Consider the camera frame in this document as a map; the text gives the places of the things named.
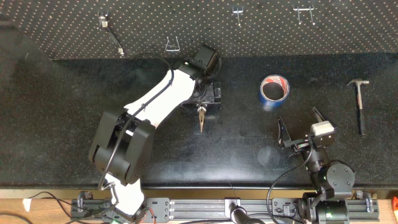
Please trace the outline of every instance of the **roll of tape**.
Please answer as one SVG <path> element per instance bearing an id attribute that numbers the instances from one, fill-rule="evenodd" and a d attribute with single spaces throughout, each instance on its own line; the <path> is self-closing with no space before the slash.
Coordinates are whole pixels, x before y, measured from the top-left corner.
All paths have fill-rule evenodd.
<path id="1" fill-rule="evenodd" d="M 269 75 L 260 85 L 259 98 L 262 104 L 271 107 L 280 106 L 290 92 L 286 78 L 280 75 Z"/>

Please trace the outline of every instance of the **speckled black tabletop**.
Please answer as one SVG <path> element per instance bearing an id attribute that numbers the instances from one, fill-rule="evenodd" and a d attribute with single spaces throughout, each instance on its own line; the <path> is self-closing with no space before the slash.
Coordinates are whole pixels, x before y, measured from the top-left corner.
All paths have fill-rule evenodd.
<path id="1" fill-rule="evenodd" d="M 10 65 L 0 83 L 0 187 L 95 188 L 100 173 L 88 151 L 102 112 L 155 86 L 167 70 L 159 64 L 21 59 Z M 398 187 L 397 72 L 397 54 L 225 58 L 218 77 L 223 102 L 209 107 L 204 133 L 193 108 L 175 108 L 157 128 L 142 187 L 269 187 L 302 162 L 289 157 L 290 150 L 277 149 L 277 117 L 292 139 L 301 138 L 316 123 L 313 106 L 337 125 L 327 152 L 355 169 L 355 187 Z M 282 107 L 266 111 L 258 91 L 270 74 L 287 78 L 291 91 Z M 370 80 L 362 87 L 364 139 L 354 86 L 346 86 L 354 78 Z M 311 187 L 303 169 L 278 186 Z"/>

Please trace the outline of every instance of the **blue tape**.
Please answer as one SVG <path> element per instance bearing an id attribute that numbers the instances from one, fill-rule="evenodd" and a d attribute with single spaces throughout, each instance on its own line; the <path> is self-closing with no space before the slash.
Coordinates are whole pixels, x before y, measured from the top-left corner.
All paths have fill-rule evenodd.
<path id="1" fill-rule="evenodd" d="M 272 100 L 272 99 L 268 98 L 263 92 L 264 85 L 266 85 L 268 83 L 278 83 L 284 90 L 284 96 L 279 100 Z M 284 78 L 283 76 L 280 76 L 280 75 L 269 75 L 265 79 L 263 79 L 263 81 L 261 82 L 259 98 L 263 105 L 271 106 L 271 107 L 278 107 L 285 101 L 285 99 L 289 95 L 289 92 L 290 92 L 290 85 L 289 85 L 289 82 L 286 80 L 286 78 Z"/>

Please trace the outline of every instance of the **pegboard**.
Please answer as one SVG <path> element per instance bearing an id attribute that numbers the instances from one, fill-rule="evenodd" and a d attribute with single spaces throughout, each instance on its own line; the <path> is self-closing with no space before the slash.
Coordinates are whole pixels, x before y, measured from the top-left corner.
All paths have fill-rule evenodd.
<path id="1" fill-rule="evenodd" d="M 308 11 L 299 24 L 293 7 L 309 6 L 315 25 Z M 1 0 L 0 11 L 52 59 L 119 58 L 98 12 L 109 12 L 126 58 L 187 57 L 201 44 L 223 57 L 398 52 L 398 1 Z M 179 52 L 165 51 L 167 37 Z"/>

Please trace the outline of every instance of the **black handle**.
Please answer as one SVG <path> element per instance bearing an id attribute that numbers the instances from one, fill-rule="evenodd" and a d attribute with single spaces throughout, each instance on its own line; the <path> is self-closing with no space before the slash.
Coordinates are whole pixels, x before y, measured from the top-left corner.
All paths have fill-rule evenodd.
<path id="1" fill-rule="evenodd" d="M 361 137 L 365 137 L 365 117 L 363 109 L 359 109 L 359 133 Z"/>

